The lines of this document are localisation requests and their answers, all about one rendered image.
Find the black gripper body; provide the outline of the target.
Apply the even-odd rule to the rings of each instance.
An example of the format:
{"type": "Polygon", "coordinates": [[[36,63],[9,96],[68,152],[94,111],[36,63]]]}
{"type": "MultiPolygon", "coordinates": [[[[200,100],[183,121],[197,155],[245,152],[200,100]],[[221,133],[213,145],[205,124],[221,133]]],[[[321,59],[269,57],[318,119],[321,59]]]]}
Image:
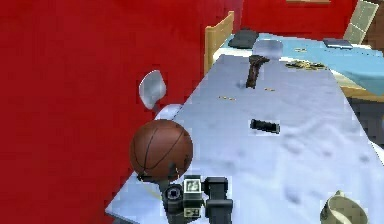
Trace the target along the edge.
{"type": "Polygon", "coordinates": [[[162,193],[162,200],[168,224],[184,224],[183,187],[170,184],[162,193]]]}

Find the wooden bed with blue sheet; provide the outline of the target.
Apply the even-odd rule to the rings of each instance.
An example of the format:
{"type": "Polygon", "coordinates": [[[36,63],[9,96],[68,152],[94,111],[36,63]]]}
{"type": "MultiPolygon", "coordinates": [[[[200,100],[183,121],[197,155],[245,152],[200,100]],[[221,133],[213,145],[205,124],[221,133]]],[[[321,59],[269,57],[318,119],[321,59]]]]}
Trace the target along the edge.
{"type": "MultiPolygon", "coordinates": [[[[204,72],[207,73],[220,55],[248,57],[251,49],[228,45],[234,37],[234,12],[217,25],[205,28],[204,72]]],[[[384,102],[384,57],[379,51],[362,45],[352,49],[328,48],[322,41],[260,33],[258,41],[280,41],[281,61],[305,60],[325,64],[335,75],[347,97],[384,102]]]]}

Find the brown basketball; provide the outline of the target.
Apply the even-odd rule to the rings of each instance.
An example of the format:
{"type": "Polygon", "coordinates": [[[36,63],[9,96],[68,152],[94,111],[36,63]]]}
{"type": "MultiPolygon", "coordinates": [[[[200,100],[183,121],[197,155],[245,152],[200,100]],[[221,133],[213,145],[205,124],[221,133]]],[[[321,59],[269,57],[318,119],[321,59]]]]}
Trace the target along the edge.
{"type": "Polygon", "coordinates": [[[175,181],[192,162],[192,139],[183,126],[172,120],[153,120],[134,134],[129,157],[139,180],[175,181]]]}

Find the white table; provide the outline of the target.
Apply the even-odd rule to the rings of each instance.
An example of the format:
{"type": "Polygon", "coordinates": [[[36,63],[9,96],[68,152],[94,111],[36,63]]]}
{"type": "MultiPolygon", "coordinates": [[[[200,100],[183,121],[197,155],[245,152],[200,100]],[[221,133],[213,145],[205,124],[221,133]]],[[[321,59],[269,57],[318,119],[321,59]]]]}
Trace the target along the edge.
{"type": "Polygon", "coordinates": [[[245,57],[220,56],[175,117],[193,140],[189,173],[228,178],[233,224],[320,224],[337,190],[384,224],[384,165],[333,74],[270,61],[250,89],[248,69],[245,57]]]}

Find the black remote control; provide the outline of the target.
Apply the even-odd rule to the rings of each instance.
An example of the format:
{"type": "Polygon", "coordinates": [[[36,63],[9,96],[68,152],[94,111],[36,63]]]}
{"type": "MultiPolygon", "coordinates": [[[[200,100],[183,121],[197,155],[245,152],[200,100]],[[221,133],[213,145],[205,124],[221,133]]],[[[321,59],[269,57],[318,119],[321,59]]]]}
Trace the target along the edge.
{"type": "Polygon", "coordinates": [[[264,132],[270,132],[279,134],[280,133],[280,125],[277,123],[271,123],[262,120],[252,119],[250,122],[250,128],[255,130],[260,130],[264,132]]]}

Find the dark brown statue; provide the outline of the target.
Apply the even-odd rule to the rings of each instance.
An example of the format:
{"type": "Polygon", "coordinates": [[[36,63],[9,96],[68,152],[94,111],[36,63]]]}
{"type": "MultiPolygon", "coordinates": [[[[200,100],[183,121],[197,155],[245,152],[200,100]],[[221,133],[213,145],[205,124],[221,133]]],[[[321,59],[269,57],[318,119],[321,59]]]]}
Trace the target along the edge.
{"type": "Polygon", "coordinates": [[[254,89],[259,75],[259,70],[264,63],[269,62],[269,59],[260,55],[251,55],[249,57],[249,74],[246,81],[246,87],[254,89]]]}

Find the beige mug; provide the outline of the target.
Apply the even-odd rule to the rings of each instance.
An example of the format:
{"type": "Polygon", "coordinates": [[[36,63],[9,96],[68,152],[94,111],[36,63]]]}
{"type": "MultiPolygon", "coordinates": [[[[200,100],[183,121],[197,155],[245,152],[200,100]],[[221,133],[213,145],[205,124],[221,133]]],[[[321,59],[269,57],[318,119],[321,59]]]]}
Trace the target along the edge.
{"type": "Polygon", "coordinates": [[[320,224],[369,224],[365,210],[341,190],[328,198],[320,212],[320,224]]]}

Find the dark grey pillow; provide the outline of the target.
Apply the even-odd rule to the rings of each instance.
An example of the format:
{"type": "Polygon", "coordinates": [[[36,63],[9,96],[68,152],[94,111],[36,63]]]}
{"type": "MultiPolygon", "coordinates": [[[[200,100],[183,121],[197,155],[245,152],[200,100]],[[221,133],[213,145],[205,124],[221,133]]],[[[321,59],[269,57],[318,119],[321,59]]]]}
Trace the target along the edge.
{"type": "Polygon", "coordinates": [[[259,33],[250,29],[242,29],[234,34],[228,45],[236,49],[251,49],[259,37],[259,33]]]}

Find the brass key bunch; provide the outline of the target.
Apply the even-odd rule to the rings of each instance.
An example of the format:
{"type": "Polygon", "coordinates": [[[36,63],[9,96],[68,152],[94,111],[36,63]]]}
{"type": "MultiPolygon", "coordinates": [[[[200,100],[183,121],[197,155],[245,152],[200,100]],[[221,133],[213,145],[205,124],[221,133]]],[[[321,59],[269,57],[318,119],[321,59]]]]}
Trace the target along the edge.
{"type": "Polygon", "coordinates": [[[302,60],[294,60],[285,64],[288,68],[304,69],[304,70],[321,70],[326,69],[326,66],[321,63],[312,63],[302,60]]]}

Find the dark blue book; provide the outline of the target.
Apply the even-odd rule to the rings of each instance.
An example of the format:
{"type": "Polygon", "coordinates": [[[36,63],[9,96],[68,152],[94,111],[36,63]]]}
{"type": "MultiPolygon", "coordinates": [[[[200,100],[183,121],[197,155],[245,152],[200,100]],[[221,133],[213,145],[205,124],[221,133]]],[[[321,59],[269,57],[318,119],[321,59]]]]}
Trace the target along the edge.
{"type": "Polygon", "coordinates": [[[335,38],[324,38],[323,43],[327,48],[337,49],[352,49],[353,46],[348,40],[335,39],[335,38]]]}

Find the pale green window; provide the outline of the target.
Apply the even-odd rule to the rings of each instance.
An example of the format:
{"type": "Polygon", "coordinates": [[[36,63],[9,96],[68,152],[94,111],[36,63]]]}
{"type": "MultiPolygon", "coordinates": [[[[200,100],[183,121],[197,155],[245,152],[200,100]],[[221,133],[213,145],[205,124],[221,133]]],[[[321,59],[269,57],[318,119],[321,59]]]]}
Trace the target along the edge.
{"type": "Polygon", "coordinates": [[[351,44],[361,44],[378,9],[378,3],[358,0],[343,38],[351,44]]]}

